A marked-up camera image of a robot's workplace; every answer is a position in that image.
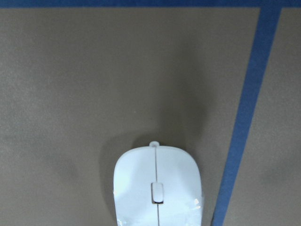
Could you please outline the white computer mouse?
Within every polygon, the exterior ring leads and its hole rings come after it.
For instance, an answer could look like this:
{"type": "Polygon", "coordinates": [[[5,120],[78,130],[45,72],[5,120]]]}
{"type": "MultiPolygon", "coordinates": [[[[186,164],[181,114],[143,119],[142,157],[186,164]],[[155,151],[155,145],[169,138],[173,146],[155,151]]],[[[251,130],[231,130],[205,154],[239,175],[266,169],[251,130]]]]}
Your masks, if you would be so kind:
{"type": "Polygon", "coordinates": [[[125,152],[115,165],[113,194],[119,226],[199,226],[201,176],[186,151],[152,141],[125,152]]]}

